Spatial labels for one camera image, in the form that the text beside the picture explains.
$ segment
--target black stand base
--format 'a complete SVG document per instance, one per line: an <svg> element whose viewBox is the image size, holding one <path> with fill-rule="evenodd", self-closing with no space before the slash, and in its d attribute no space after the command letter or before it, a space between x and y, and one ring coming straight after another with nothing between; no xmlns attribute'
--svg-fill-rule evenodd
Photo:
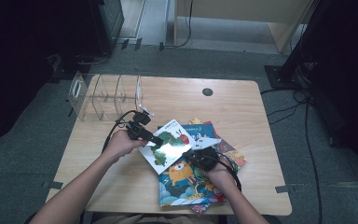
<svg viewBox="0 0 358 224"><path fill-rule="evenodd" d="M281 66L265 65L264 68L266 69L269 84L272 89L302 89L297 76L293 76L293 79L287 81L281 79L281 75L279 74L282 68Z"/></svg>

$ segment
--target wooden desk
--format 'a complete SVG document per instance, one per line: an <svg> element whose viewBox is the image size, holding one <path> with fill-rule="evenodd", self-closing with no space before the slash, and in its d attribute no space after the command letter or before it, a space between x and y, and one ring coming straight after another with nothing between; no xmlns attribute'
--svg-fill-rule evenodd
<svg viewBox="0 0 358 224"><path fill-rule="evenodd" d="M313 0L175 0L173 41L176 45L177 18L192 17L235 21L266 21L279 52L289 43L299 24L312 13Z"/></svg>
<svg viewBox="0 0 358 224"><path fill-rule="evenodd" d="M247 163L239 171L242 192L261 214L286 216L292 212L269 123L253 81L173 77L142 77L144 105L156 115L146 128L153 132L171 119L189 123L211 120ZM212 96L202 90L210 88ZM100 154L112 122L77 120L54 181L64 185L86 169ZM50 199L58 191L51 189ZM92 196L88 211L192 214L188 206L159 207L158 175L135 149L107 172ZM228 203L214 203L206 214L233 214Z"/></svg>

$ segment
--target person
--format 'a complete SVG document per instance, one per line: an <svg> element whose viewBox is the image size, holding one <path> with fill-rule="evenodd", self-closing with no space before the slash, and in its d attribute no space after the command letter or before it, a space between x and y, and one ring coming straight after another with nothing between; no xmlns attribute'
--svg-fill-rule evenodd
<svg viewBox="0 0 358 224"><path fill-rule="evenodd" d="M130 140L127 131L115 132L101 156L45 203L30 223L76 223L107 170L134 148L146 144L144 140ZM205 174L225 194L239 223L267 223L238 190L223 165L218 163Z"/></svg>

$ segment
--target hand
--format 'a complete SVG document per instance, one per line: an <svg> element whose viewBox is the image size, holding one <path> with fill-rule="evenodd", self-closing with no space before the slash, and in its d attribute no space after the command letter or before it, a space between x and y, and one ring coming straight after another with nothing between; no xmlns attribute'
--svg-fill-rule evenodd
<svg viewBox="0 0 358 224"><path fill-rule="evenodd" d="M231 167L231 164L227 159L222 158L220 161ZM223 193L225 193L226 190L237 187L234 177L232 177L227 168L220 163L217 163L211 171L203 173L205 173L214 184L214 186L222 190Z"/></svg>
<svg viewBox="0 0 358 224"><path fill-rule="evenodd" d="M115 132L106 149L103 151L103 156L106 156L112 162L117 162L120 157L130 154L136 147L142 147L147 144L145 140L130 140L127 131L119 130Z"/></svg>

